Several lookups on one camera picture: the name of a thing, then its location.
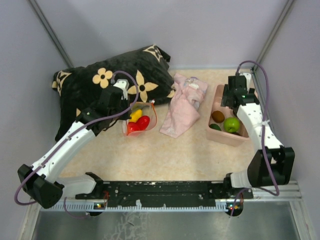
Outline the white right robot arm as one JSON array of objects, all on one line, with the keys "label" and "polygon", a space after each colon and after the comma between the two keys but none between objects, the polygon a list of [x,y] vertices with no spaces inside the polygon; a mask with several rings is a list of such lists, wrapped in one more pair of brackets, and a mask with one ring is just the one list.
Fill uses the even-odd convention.
[{"label": "white right robot arm", "polygon": [[224,85],[221,106],[228,107],[244,125],[253,142],[255,155],[246,170],[230,174],[223,192],[235,198],[241,188],[262,188],[287,185],[291,178],[295,152],[285,147],[275,136],[255,90],[247,87],[247,78],[236,74]]}]

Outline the red yellow mango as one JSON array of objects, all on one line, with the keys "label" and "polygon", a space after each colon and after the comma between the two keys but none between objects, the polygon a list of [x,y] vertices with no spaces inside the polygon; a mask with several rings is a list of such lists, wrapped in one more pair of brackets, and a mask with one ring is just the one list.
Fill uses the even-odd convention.
[{"label": "red yellow mango", "polygon": [[137,120],[136,124],[138,125],[140,131],[144,131],[150,124],[150,117],[143,115]]}]

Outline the dark brown fruit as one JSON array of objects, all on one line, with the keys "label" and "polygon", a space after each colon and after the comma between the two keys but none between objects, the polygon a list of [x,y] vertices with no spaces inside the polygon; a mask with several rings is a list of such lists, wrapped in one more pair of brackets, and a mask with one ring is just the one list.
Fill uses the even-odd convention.
[{"label": "dark brown fruit", "polygon": [[233,110],[232,111],[233,117],[237,119],[238,121],[238,129],[237,131],[233,132],[232,134],[237,135],[237,136],[241,136],[241,127],[242,127],[242,122],[240,121],[240,119],[237,117],[236,112]]}]

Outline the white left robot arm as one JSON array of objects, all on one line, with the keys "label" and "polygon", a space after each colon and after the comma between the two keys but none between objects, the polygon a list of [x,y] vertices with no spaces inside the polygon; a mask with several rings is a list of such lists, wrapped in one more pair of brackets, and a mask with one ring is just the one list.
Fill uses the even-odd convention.
[{"label": "white left robot arm", "polygon": [[18,205],[20,191],[43,208],[53,207],[60,199],[90,195],[97,199],[104,186],[92,173],[61,178],[60,174],[74,156],[115,119],[129,115],[130,103],[123,82],[104,89],[99,100],[80,111],[66,134],[43,157],[32,165],[23,164],[17,171],[20,185],[14,194]]}]

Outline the yellow pear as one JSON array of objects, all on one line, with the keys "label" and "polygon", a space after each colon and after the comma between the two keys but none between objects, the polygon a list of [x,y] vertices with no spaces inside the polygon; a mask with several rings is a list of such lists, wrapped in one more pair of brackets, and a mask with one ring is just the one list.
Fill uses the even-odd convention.
[{"label": "yellow pear", "polygon": [[143,111],[141,109],[137,109],[137,110],[133,111],[130,114],[129,122],[136,123],[139,120],[139,118],[142,117],[142,115],[143,115]]}]

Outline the red apple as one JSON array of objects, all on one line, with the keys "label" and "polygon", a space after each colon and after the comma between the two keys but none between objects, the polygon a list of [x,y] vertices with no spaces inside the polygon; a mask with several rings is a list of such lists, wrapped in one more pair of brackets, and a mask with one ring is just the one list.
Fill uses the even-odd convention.
[{"label": "red apple", "polygon": [[136,122],[129,122],[127,124],[127,135],[140,131],[140,126]]}]

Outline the dark green avocado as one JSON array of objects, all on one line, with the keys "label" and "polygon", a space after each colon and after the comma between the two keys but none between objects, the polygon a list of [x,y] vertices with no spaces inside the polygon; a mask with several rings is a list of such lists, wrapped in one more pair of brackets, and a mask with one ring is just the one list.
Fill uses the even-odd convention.
[{"label": "dark green avocado", "polygon": [[216,123],[210,124],[210,125],[209,125],[209,128],[210,128],[210,129],[213,129],[213,130],[217,130],[217,131],[221,131],[221,130],[222,130],[221,127],[220,127],[218,124],[216,124]]}]

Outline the clear zip bag orange zipper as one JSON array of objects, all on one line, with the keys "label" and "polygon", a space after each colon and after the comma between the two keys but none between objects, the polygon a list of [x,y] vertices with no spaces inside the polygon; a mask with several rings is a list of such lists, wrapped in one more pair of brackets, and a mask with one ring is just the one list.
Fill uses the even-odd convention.
[{"label": "clear zip bag orange zipper", "polygon": [[133,111],[141,109],[143,112],[142,116],[149,116],[150,117],[150,123],[149,123],[148,127],[146,128],[146,130],[136,131],[136,132],[133,132],[133,133],[127,135],[127,124],[129,123],[129,119],[130,119],[130,115],[129,115],[129,119],[124,120],[122,122],[122,132],[126,137],[138,136],[143,132],[152,130],[157,125],[158,117],[157,117],[154,103],[155,103],[155,101],[152,100],[150,102],[136,102],[135,104],[132,103],[130,105],[132,107],[131,113]]}]

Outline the brown kiwi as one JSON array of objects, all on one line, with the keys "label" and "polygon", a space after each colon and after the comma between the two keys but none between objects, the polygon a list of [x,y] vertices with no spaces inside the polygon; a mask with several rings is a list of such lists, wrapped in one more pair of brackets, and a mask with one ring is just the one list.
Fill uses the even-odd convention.
[{"label": "brown kiwi", "polygon": [[216,110],[216,111],[212,112],[211,118],[216,123],[223,123],[225,120],[225,115],[221,111]]}]

